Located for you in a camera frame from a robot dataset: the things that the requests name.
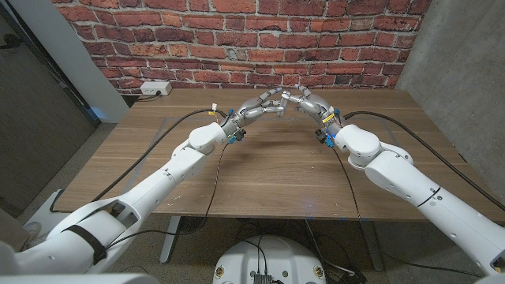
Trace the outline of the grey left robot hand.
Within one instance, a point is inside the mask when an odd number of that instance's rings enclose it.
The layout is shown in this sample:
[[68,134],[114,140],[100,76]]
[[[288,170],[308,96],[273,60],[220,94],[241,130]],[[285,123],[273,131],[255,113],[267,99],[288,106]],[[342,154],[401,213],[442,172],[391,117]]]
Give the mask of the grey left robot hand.
[[281,88],[274,88],[260,96],[244,102],[237,111],[233,111],[222,125],[222,129],[229,138],[229,143],[241,141],[246,134],[244,127],[252,124],[260,116],[267,113],[279,113],[285,110],[277,100],[268,100],[271,95],[280,92]]

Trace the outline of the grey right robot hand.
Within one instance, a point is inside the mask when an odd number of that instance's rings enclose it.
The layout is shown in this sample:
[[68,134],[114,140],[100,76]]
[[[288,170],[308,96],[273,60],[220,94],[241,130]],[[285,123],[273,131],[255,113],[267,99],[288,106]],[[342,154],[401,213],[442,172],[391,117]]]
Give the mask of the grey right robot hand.
[[291,95],[290,91],[284,91],[281,96],[281,106],[286,109],[288,103],[296,103],[300,112],[317,122],[319,126],[315,131],[317,140],[333,148],[336,134],[343,128],[339,110],[321,96],[312,93],[307,87],[299,84],[294,87],[301,92],[301,95]]

